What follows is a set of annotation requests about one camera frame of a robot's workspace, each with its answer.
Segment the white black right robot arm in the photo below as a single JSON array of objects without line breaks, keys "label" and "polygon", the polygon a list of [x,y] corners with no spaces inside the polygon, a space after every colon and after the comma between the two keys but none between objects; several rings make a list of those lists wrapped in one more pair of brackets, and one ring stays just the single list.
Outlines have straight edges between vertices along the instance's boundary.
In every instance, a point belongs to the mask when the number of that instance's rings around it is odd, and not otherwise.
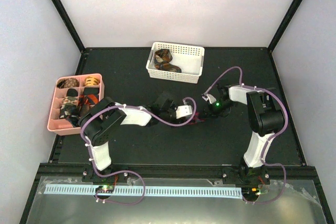
[{"label": "white black right robot arm", "polygon": [[256,168],[266,164],[266,155],[273,139],[287,128],[288,113],[281,100],[269,89],[237,84],[218,90],[221,94],[219,99],[209,91],[202,94],[212,112],[218,114],[234,103],[247,106],[252,134],[243,156],[246,166],[240,168],[238,176],[243,183],[250,184],[258,177]]}]

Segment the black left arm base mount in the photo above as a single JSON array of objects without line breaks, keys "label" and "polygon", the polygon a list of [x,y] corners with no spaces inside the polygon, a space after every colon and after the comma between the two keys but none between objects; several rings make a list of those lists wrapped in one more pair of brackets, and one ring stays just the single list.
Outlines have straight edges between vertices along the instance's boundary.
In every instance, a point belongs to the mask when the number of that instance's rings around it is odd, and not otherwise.
[{"label": "black left arm base mount", "polygon": [[120,173],[117,173],[115,175],[108,176],[111,173],[115,173],[111,166],[108,166],[103,171],[98,170],[98,173],[102,176],[97,175],[92,165],[87,165],[85,166],[82,173],[81,181],[84,183],[91,183],[93,185],[112,185],[117,182],[123,183],[130,175],[130,172],[121,171]]}]

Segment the red navy striped tie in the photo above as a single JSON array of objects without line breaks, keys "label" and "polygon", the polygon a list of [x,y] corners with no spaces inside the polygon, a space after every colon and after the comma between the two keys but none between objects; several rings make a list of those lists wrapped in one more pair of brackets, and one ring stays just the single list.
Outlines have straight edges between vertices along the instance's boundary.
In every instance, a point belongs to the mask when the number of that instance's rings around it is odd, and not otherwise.
[{"label": "red navy striped tie", "polygon": [[205,122],[207,119],[207,113],[196,112],[192,120],[189,122],[190,125]]}]

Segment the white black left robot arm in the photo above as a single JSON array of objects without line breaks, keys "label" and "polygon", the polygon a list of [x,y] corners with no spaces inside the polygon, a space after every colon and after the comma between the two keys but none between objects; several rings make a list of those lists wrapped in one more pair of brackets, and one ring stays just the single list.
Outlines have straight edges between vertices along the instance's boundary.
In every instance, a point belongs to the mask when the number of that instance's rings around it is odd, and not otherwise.
[{"label": "white black left robot arm", "polygon": [[89,151],[89,161],[93,162],[95,168],[94,175],[102,182],[112,177],[109,139],[118,127],[124,125],[149,127],[159,122],[171,127],[181,127],[191,122],[196,109],[194,99],[186,97],[179,105],[166,92],[145,106],[121,104],[110,97],[103,98],[78,121],[80,135]]}]

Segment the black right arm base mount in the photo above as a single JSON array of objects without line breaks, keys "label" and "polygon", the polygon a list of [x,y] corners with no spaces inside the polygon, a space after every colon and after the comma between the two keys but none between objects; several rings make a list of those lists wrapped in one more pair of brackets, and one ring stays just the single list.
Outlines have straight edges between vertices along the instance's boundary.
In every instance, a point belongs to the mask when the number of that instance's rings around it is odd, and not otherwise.
[{"label": "black right arm base mount", "polygon": [[245,165],[224,166],[222,168],[222,179],[227,184],[235,185],[269,185],[269,178],[266,177],[265,166],[249,168]]}]

